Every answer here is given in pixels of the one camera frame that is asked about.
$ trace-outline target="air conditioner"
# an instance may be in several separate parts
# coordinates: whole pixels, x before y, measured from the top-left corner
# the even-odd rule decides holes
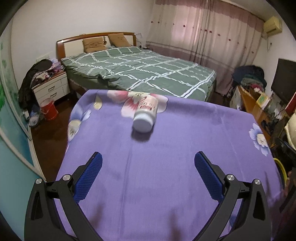
[[[272,36],[275,34],[279,34],[283,31],[283,26],[281,20],[272,16],[269,20],[267,20],[263,25],[264,32],[267,36]]]

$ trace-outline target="ceiling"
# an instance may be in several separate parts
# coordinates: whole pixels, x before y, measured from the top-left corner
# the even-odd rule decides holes
[[[268,20],[270,17],[279,14],[266,0],[230,0],[226,2],[233,2],[249,10],[254,15]]]

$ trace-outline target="white bottle cap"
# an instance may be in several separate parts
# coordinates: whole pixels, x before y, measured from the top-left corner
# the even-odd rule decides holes
[[[133,128],[140,133],[147,133],[152,130],[153,119],[146,113],[140,113],[133,120]]]

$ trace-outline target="bottle label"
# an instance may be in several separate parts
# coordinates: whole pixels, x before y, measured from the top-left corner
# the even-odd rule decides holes
[[[157,108],[158,108],[158,100],[151,96],[145,96],[141,99],[138,110],[148,110],[151,111],[154,115],[157,113]]]

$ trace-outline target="curtain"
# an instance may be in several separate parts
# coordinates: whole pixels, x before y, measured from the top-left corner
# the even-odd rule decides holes
[[[219,0],[155,0],[147,47],[215,70],[216,91],[225,95],[234,69],[253,63],[263,23]]]

